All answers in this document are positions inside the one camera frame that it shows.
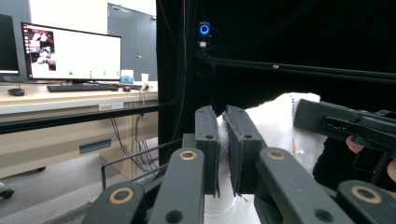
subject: blue light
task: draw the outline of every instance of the blue light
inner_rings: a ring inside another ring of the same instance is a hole
[[[199,31],[201,32],[202,35],[208,35],[209,34],[209,26],[208,25],[202,25],[199,28]]]

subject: computer monitor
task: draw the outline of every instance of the computer monitor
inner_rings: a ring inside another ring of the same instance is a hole
[[[19,70],[12,17],[0,14],[0,76],[18,76]]]
[[[121,37],[21,23],[28,79],[120,81]]]

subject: white wall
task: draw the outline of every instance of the white wall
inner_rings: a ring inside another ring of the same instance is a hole
[[[157,15],[155,0],[30,0],[32,23],[107,34],[107,3]]]

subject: desk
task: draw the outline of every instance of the desk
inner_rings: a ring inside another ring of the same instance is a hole
[[[149,85],[152,88],[144,91],[145,104],[156,104],[157,82]],[[139,91],[49,92],[46,85],[26,84],[21,85],[25,95],[16,97],[7,92],[12,88],[16,87],[0,86],[0,122],[90,113],[98,111],[99,105],[142,105]],[[134,152],[136,139],[158,135],[156,112],[140,118],[137,127],[136,120],[137,115],[115,119],[120,140],[129,153]],[[106,161],[125,156],[110,119],[1,134],[0,144],[0,178],[92,153],[99,153]],[[126,178],[134,176],[132,161],[115,164],[115,168]]]

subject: human hand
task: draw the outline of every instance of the human hand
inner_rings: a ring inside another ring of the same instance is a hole
[[[355,153],[359,153],[364,148],[364,146],[352,142],[352,135],[346,139],[346,144]],[[389,163],[387,172],[389,177],[396,182],[396,160]],[[396,199],[396,192],[387,191],[387,193]]]

